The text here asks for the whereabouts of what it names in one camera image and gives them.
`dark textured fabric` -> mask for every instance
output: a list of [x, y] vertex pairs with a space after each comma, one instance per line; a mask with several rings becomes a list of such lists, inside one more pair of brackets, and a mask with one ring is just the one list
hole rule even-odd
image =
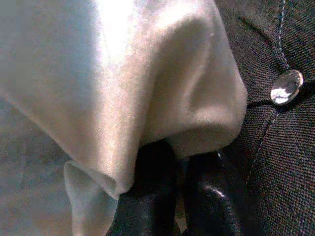
[[240, 135], [224, 149], [244, 181], [247, 180], [265, 130], [275, 116], [276, 110], [270, 105], [248, 109]]
[[[216, 3], [249, 92], [241, 133], [223, 151], [258, 199], [260, 235], [315, 235], [315, 1]], [[276, 107], [272, 84], [289, 69], [307, 83]]]

